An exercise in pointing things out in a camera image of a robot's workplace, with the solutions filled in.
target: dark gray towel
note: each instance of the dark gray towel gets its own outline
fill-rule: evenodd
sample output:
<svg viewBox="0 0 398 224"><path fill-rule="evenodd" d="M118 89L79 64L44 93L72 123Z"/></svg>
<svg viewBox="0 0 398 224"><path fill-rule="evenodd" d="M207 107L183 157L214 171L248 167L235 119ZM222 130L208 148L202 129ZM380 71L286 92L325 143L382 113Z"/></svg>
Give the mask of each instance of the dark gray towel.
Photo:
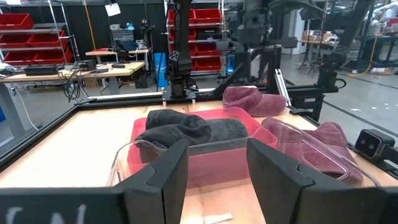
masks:
<svg viewBox="0 0 398 224"><path fill-rule="evenodd" d="M155 110L149 112L146 131L135 140L146 140L155 146L167 149L182 138L187 138L190 146L209 142L245 138L248 131L237 119L209 119L184 114L174 110ZM142 162L150 162L159 152L153 152L144 144L138 144Z"/></svg>

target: concrete floor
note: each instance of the concrete floor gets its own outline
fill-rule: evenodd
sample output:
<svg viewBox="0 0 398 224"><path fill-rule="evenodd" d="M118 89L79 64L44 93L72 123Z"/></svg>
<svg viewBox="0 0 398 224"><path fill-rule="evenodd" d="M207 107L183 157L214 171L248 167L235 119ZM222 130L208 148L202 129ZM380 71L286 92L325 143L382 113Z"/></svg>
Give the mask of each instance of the concrete floor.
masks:
<svg viewBox="0 0 398 224"><path fill-rule="evenodd" d="M282 57L282 74L295 84L313 84L317 81L317 75L307 75L309 69L304 69L301 74L297 71L297 63L303 59L302 55L288 55ZM343 127L349 141L355 143L362 129L378 129L398 139L398 76L357 75L347 77L342 73L339 78L347 81L347 86L339 93L326 94L320 122L334 121ZM213 77L198 77L197 84L200 88L217 86ZM146 89L135 89L133 85L124 85L120 92L139 93L155 91L152 85ZM68 103L61 88L38 88L22 90L19 92L24 99L30 118L35 125L48 124L73 106ZM96 88L89 88L90 96L99 95ZM21 99L16 95L12 99L17 107L19 116L26 130L31 129L27 116L22 107ZM12 138L6 122L0 122L0 142Z"/></svg>

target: wooden work surface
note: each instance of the wooden work surface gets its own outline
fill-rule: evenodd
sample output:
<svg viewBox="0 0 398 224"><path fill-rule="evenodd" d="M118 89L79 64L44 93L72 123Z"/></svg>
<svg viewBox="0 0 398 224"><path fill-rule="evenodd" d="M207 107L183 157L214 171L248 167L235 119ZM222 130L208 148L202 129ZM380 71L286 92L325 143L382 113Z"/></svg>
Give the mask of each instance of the wooden work surface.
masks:
<svg viewBox="0 0 398 224"><path fill-rule="evenodd" d="M140 50L130 50L129 54L146 54L148 49ZM116 52L110 52L108 50L92 50L91 52L86 52L86 56L105 56L105 55L115 55Z"/></svg>
<svg viewBox="0 0 398 224"><path fill-rule="evenodd" d="M307 43L309 43L309 44L324 44L324 45L329 45L329 46L332 46L332 47L336 47L337 46L337 44L331 43L331 42L329 42L327 40L323 40L322 43L321 43L320 40L309 40L309 41L308 40L299 40L299 42L304 43L304 44L307 44Z"/></svg>
<svg viewBox="0 0 398 224"><path fill-rule="evenodd" d="M196 105L168 105L189 112L222 108L221 101ZM158 106L138 106L81 111L0 173L0 187L100 187L105 186L118 149L130 141L134 121ZM316 129L300 116L285 111L275 118L300 129ZM261 122L264 118L255 118ZM398 181L351 152L359 166L383 186ZM250 181L225 183L223 188L187 194L181 223L203 224L204 218L230 213L223 223L265 223Z"/></svg>
<svg viewBox="0 0 398 224"><path fill-rule="evenodd" d="M129 76L133 74L136 70L142 68L144 66L144 62L131 62L129 64L125 64L126 68L112 68L112 63L107 65L97 65L97 69L108 68L108 72L104 73L90 73L90 72L81 72L78 75L81 78L108 78L108 77L120 77L120 76ZM25 74L13 75L8 78L0 79L0 82L9 83L9 82L38 82L38 81L58 81L63 80L64 78L69 78L72 72L69 70L61 70L62 73L59 75L35 75L35 76L26 76Z"/></svg>

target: shelving unit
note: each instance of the shelving unit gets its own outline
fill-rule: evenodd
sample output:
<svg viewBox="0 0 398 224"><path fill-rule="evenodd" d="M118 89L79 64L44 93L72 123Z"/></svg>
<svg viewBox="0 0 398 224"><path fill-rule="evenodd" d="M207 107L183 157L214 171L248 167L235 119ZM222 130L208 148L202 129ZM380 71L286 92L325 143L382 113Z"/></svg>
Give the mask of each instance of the shelving unit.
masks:
<svg viewBox="0 0 398 224"><path fill-rule="evenodd" d="M220 21L212 21L212 22L202 21L204 23L201 23L201 22L198 23L197 19L196 19L196 16L195 16L194 18L190 18L189 27L191 29L195 29L195 30L196 29L202 29L202 28L219 28L219 30L221 31L221 35L224 38L224 34L225 34L225 32L224 32L224 23L223 23L223 21L224 21L224 14L223 14L224 1L223 0L193 0L191 3L192 4L196 4L196 3L218 3L218 10L219 10L220 15L221 15ZM171 10L171 9L167 10L167 4L168 4L168 0L165 0L164 1L164 6L165 6L165 13L166 14L169 13L168 10ZM172 52L172 44L174 44L174 40L170 39L170 32L174 28L174 25L171 24L170 19L168 19L166 21L166 28L167 28L167 40L168 40L169 52L171 54L171 52ZM210 43L213 43L213 44L215 44L215 42L220 41L223 38L221 38L221 39L196 39L196 40L192 40L191 39L191 40L188 40L188 43L193 43L193 44L204 44L204 43L209 43L210 44ZM226 71L226 65L225 65L225 63L223 63L223 62L225 62L225 53L224 52L220 52L218 55L214 55L214 54L196 55L196 52L194 52L194 53L190 52L190 55L191 55L191 58L193 60L193 63L195 63L193 65L193 70L191 72L191 76L193 76L193 77L199 77L199 76L205 76L205 75L220 75L220 74L224 74L225 73L223 71ZM217 70L196 70L197 69L196 60L201 59L201 58L210 58L211 59L211 58L216 58L216 57L220 59L221 69L217 69Z"/></svg>
<svg viewBox="0 0 398 224"><path fill-rule="evenodd" d="M59 43L58 46L54 46L52 43L49 44L51 46L46 47L45 42L43 43L36 43L36 47L12 47L12 48L0 48L0 57L1 60L4 62L4 54L3 52L24 52L24 51L34 51L40 52L46 51L46 50L59 50L62 52L62 58L63 62L60 62L59 65L64 65L67 63L70 63L70 55L72 51L72 56L75 58L75 60L80 60L77 45L76 45L76 40L75 36L71 35L69 25L68 25L68 20L65 14L65 8L62 3L52 1L52 0L46 0L46 1L38 1L38 0L29 0L29 1L21 1L21 4L7 4L6 2L0 2L0 8L2 7L39 7L39 6L48 6L50 8L50 12L52 15L53 23L42 23L42 24L34 24L31 29L7 29L7 30L0 30L0 35L18 35L18 34L27 34L27 35L35 35L35 34L56 34L58 39L56 43ZM55 19L55 14L53 7L57 6L60 7L62 10L63 14L63 20L64 22L57 22ZM41 64L41 65L54 65L53 63L45 64L44 59L38 59L37 62L32 61L31 64L21 64L18 63L15 65L15 67L18 68L23 68L32 64ZM51 83L19 83L19 85L22 85L25 90L28 90L30 86L41 86L41 85L61 85L63 82L51 82ZM15 90L13 88L10 89L11 94L15 94Z"/></svg>

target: maroon towel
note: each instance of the maroon towel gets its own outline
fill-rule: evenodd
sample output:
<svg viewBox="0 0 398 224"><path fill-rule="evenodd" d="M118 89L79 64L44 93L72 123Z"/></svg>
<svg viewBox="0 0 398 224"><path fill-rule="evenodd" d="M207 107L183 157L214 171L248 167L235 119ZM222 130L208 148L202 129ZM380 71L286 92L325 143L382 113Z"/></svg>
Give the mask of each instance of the maroon towel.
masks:
<svg viewBox="0 0 398 224"><path fill-rule="evenodd" d="M251 116L277 116L285 109L286 100L282 95L261 94L257 88L228 87L223 104L225 108L242 108Z"/></svg>
<svg viewBox="0 0 398 224"><path fill-rule="evenodd" d="M277 150L282 151L298 161L305 163L308 162L310 166L314 166L314 168L320 172L331 175L335 178L341 177L344 174L344 169L342 169L335 162L332 162L329 158L327 158L327 156L314 149L314 145L311 146L302 142L302 134L287 126L281 125L283 124L282 121L274 118L266 118L261 124L278 139ZM342 156L356 164L354 158L351 156L346 147L347 139L340 125L333 122L325 122L319 125L318 129L315 131L303 131L321 141L323 144L331 147L336 152L340 153ZM346 167L348 170L348 177L344 180L345 182L351 182L352 180L357 182L363 180L362 174L353 166L349 165L347 162L331 152L322 152L334 159L340 165Z"/></svg>

